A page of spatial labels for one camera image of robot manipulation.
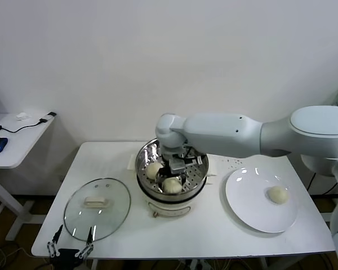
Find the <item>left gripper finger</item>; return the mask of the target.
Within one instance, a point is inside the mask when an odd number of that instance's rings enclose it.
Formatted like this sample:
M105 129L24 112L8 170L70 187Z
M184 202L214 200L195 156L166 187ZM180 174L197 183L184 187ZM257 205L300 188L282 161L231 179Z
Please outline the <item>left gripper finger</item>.
M90 253L94 249L92 238L93 238L92 227L90 227L86 240L86 246L75 254L76 258L86 258L90 255Z
M60 256L60 252L57 248L57 243L59 241L62 230L63 230L63 225L61 225L59 229L54 233L52 240L47 243L47 250L48 250L48 254L50 258Z

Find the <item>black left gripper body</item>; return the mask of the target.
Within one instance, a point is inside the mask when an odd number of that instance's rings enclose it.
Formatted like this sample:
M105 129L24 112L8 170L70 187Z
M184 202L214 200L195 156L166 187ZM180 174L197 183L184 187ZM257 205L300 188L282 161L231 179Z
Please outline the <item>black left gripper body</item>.
M76 256L78 249L59 249L59 255L52 257L54 270L72 270L82 264L82 259Z

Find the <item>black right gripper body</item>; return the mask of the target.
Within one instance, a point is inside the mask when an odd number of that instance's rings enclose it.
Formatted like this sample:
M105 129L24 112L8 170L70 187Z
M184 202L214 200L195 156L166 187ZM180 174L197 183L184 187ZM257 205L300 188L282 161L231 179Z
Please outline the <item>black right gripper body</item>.
M166 155L162 155L161 158L163 164L163 168L161 169L161 175L169 176L171 174L169 158Z

